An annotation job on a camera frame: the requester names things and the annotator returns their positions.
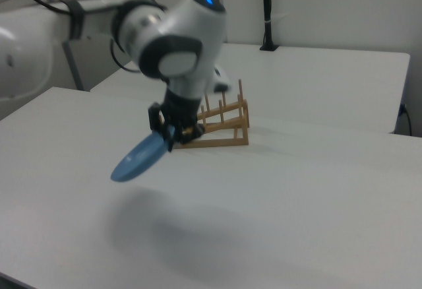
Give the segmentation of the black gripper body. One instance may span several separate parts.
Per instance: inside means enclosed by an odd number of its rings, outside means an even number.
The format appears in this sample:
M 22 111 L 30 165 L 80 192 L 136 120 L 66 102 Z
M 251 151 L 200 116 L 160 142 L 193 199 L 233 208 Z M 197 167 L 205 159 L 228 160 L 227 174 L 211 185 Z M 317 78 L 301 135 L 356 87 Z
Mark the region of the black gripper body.
M 197 112 L 201 99 L 183 98 L 170 89 L 166 89 L 161 113 L 164 117 L 164 138 L 167 126 L 174 125 L 177 130 L 175 143 L 187 144 L 201 138 L 205 128 L 198 124 Z

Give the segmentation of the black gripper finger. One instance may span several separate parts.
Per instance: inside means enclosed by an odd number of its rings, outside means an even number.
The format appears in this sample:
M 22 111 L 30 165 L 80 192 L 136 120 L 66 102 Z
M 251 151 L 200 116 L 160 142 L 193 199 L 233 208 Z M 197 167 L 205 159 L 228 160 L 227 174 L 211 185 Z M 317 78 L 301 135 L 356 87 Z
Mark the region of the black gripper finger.
M 161 116 L 161 105 L 159 103 L 154 102 L 148 108 L 148 118 L 151 131 L 162 134 L 164 129 L 164 120 Z
M 173 150 L 173 146 L 175 144 L 177 130 L 174 125 L 168 125 L 166 129 L 166 139 L 165 142 L 167 143 L 167 151 L 171 152 Z

